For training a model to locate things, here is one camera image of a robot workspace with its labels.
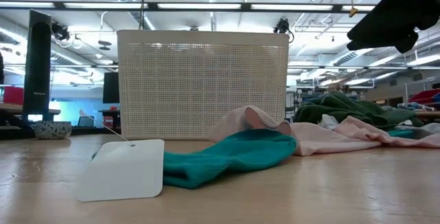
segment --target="white plastic card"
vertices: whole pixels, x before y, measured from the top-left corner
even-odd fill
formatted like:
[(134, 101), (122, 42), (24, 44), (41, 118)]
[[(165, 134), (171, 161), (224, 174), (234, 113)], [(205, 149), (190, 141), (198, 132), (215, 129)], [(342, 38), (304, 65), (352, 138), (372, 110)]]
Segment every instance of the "white plastic card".
[(76, 188), (79, 201), (156, 197), (162, 191), (164, 141), (108, 142), (90, 162)]

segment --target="teal fabric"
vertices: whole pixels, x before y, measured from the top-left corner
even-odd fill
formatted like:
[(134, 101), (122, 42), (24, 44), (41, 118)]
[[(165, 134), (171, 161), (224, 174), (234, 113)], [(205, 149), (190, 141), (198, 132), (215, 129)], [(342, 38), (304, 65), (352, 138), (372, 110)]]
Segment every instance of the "teal fabric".
[(205, 150), (164, 154), (164, 185), (195, 189), (225, 172), (252, 172), (276, 166), (293, 154), (293, 137), (266, 129), (236, 133)]
[(412, 130), (395, 130), (395, 131), (389, 131), (388, 134), (392, 137), (400, 137), (400, 138), (408, 138), (408, 139), (414, 139), (414, 131)]

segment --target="black speaker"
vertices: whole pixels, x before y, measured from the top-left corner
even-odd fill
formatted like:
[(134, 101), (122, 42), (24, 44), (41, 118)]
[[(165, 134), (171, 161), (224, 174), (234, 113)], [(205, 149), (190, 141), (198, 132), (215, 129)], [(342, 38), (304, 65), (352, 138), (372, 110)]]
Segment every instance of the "black speaker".
[(30, 10), (22, 117), (25, 121), (29, 114), (50, 120), (51, 24), (51, 16)]

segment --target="red object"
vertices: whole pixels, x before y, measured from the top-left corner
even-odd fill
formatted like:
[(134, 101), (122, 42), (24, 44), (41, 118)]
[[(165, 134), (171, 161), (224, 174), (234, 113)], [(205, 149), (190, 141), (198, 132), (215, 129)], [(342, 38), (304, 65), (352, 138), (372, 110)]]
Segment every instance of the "red object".
[[(115, 106), (110, 107), (110, 111), (116, 111), (116, 110), (118, 110), (118, 107)], [(113, 117), (104, 116), (103, 119), (104, 122), (102, 124), (104, 124), (108, 128), (113, 128)]]
[(5, 87), (3, 103), (23, 105), (25, 90), (20, 87)]
[(422, 91), (422, 92), (414, 95), (411, 99), (409, 99), (408, 102), (416, 102), (419, 104), (428, 104), (428, 106), (430, 106), (430, 107), (439, 108), (438, 104), (430, 104), (430, 103), (436, 102), (436, 100), (434, 98), (439, 93), (440, 93), (440, 89)]

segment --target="green fabric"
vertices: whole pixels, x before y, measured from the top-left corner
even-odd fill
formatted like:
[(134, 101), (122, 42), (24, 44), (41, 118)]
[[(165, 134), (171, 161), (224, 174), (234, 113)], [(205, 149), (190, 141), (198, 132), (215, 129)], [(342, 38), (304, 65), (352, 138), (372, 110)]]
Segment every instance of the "green fabric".
[(317, 124), (321, 121), (322, 114), (331, 115), (338, 122), (352, 116), (383, 130), (393, 128), (405, 120), (411, 120), (412, 125), (416, 127), (424, 125), (416, 118), (414, 111), (404, 109), (384, 111), (375, 103), (352, 100), (339, 91), (332, 91), (322, 97), (304, 102), (295, 113), (294, 122)]
[(195, 189), (225, 172), (252, 172), (293, 154), (293, 137), (266, 129), (236, 133), (205, 150), (164, 154), (164, 185)]

